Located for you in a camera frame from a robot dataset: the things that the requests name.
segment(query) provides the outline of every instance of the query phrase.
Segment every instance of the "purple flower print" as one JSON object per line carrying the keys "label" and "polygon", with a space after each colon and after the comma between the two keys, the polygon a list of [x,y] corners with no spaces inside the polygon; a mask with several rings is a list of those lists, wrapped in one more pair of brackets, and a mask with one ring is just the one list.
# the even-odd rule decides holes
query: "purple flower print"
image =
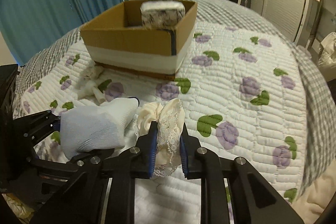
{"label": "purple flower print", "polygon": [[200,55],[200,56],[193,57],[191,61],[195,65],[208,67],[208,66],[211,66],[213,59],[211,57],[207,57],[206,55]]}
{"label": "purple flower print", "polygon": [[272,47],[272,44],[265,38],[259,39],[259,44],[263,45],[264,47]]}
{"label": "purple flower print", "polygon": [[23,102],[23,107],[25,108],[25,110],[28,112],[28,114],[30,113],[30,105],[27,101]]}
{"label": "purple flower print", "polygon": [[232,31],[232,32],[238,30],[237,27],[230,27],[230,26],[226,26],[225,29],[226,29],[226,30],[229,30],[229,31]]}
{"label": "purple flower print", "polygon": [[253,77],[244,77],[239,86],[239,91],[245,95],[258,96],[260,94],[260,84]]}
{"label": "purple flower print", "polygon": [[233,218],[233,210],[232,210],[232,203],[229,202],[227,204],[227,207],[229,209],[229,218],[230,218],[230,222],[233,222],[234,221],[234,218]]}
{"label": "purple flower print", "polygon": [[291,162],[291,152],[285,145],[280,145],[273,150],[273,164],[279,169],[285,169]]}
{"label": "purple flower print", "polygon": [[216,128],[216,137],[225,150],[230,150],[238,144],[238,129],[229,122],[223,122]]}
{"label": "purple flower print", "polygon": [[29,89],[28,89],[28,92],[29,93],[33,93],[35,91],[35,86],[31,86]]}
{"label": "purple flower print", "polygon": [[74,62],[74,59],[75,59],[74,56],[70,56],[70,57],[68,58],[68,60],[65,61],[65,66],[66,66],[66,67],[69,67],[70,65],[72,65],[73,62]]}
{"label": "purple flower print", "polygon": [[257,62],[257,58],[255,58],[252,54],[250,53],[240,53],[238,55],[238,57],[241,59],[241,60],[244,60],[246,62],[251,62],[251,63],[256,63]]}
{"label": "purple flower print", "polygon": [[197,43],[206,43],[211,39],[211,36],[205,34],[205,35],[200,35],[198,37],[195,38],[195,41]]}
{"label": "purple flower print", "polygon": [[284,88],[287,88],[287,89],[290,89],[290,90],[293,90],[295,88],[295,83],[294,83],[293,79],[290,78],[287,75],[282,75],[281,76],[281,85]]}
{"label": "purple flower print", "polygon": [[105,98],[108,102],[121,97],[124,93],[124,86],[122,83],[109,83],[105,90]]}
{"label": "purple flower print", "polygon": [[178,97],[179,87],[174,84],[157,84],[155,95],[162,100],[170,101]]}
{"label": "purple flower print", "polygon": [[62,153],[61,146],[57,142],[51,142],[49,145],[49,151],[53,161],[57,161]]}
{"label": "purple flower print", "polygon": [[62,85],[61,85],[61,90],[66,90],[67,88],[69,88],[71,86],[71,80],[67,79],[65,80]]}

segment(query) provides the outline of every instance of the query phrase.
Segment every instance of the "white cloth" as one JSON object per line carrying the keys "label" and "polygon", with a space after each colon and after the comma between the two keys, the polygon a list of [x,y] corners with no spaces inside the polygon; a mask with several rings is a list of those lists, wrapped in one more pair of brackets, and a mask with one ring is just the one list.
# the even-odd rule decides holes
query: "white cloth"
{"label": "white cloth", "polygon": [[327,82],[336,78],[336,32],[323,39],[320,46],[323,52],[318,61],[318,68]]}
{"label": "white cloth", "polygon": [[336,192],[336,160],[333,160],[326,171],[305,193],[297,198],[292,208],[298,213],[305,224],[313,224],[323,213]]}
{"label": "white cloth", "polygon": [[81,106],[61,114],[60,140],[71,160],[82,152],[125,145],[125,128],[139,106],[137,98],[116,98],[102,106]]}
{"label": "white cloth", "polygon": [[179,144],[185,113],[182,102],[176,98],[164,107],[159,102],[143,105],[135,122],[137,136],[148,134],[152,121],[157,121],[157,154],[154,175],[171,175],[181,164]]}

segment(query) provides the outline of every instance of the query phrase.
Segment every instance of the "lace cloth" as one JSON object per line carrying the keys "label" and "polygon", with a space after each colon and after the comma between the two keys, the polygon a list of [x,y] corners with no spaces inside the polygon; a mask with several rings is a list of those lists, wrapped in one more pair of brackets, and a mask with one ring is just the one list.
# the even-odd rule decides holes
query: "lace cloth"
{"label": "lace cloth", "polygon": [[164,107],[159,102],[145,104],[134,123],[137,137],[148,134],[152,121],[157,121],[157,153],[154,175],[171,175],[181,164],[180,135],[183,130],[185,113],[182,102],[176,98]]}

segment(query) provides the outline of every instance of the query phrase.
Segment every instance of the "metal screw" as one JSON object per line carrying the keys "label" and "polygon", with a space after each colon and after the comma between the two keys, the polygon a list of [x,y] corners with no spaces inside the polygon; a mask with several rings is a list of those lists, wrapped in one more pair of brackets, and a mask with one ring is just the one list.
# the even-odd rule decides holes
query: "metal screw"
{"label": "metal screw", "polygon": [[97,156],[94,156],[94,157],[92,157],[92,158],[90,159],[90,162],[91,162],[92,164],[98,164],[98,163],[100,163],[100,158],[97,157]]}
{"label": "metal screw", "polygon": [[208,150],[204,147],[200,147],[197,149],[197,153],[204,155]]}
{"label": "metal screw", "polygon": [[246,159],[239,157],[236,159],[236,162],[240,165],[244,165],[246,163]]}
{"label": "metal screw", "polygon": [[139,147],[136,147],[136,146],[133,146],[130,148],[129,150],[132,154],[137,154],[140,152],[140,148]]}

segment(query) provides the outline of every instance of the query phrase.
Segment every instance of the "plastic bag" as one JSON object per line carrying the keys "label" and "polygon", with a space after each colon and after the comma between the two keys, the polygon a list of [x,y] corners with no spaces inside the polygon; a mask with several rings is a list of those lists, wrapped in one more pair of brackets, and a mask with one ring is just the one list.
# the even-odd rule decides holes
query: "plastic bag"
{"label": "plastic bag", "polygon": [[320,46],[323,52],[318,61],[318,68],[328,82],[336,79],[336,32],[328,34]]}

